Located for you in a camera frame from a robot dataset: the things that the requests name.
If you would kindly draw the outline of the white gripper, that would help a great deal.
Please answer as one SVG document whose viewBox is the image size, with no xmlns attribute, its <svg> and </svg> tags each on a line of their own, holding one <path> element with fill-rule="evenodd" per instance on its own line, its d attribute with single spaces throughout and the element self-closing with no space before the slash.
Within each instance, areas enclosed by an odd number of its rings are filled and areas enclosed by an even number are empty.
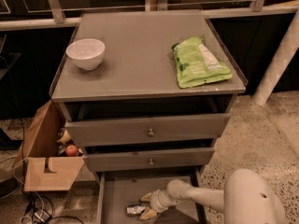
<svg viewBox="0 0 299 224">
<path fill-rule="evenodd" d="M 142 221 L 154 218 L 157 216 L 157 213 L 162 213 L 175 205 L 175 200 L 168 195 L 165 189 L 147 193 L 140 198 L 140 202 L 149 203 L 151 207 L 147 207 L 139 216 L 139 219 Z"/>
</svg>

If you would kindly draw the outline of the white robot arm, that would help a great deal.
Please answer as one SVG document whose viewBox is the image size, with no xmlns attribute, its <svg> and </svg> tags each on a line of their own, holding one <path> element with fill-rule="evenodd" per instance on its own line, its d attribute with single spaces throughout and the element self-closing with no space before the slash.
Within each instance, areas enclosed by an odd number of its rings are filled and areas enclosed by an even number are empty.
<svg viewBox="0 0 299 224">
<path fill-rule="evenodd" d="M 179 179 L 165 189 L 157 189 L 141 198 L 149 206 L 140 220 L 149 220 L 184 201 L 193 201 L 224 214 L 224 224 L 283 224 L 285 210 L 276 193 L 256 172 L 234 170 L 224 190 L 194 187 Z"/>
</svg>

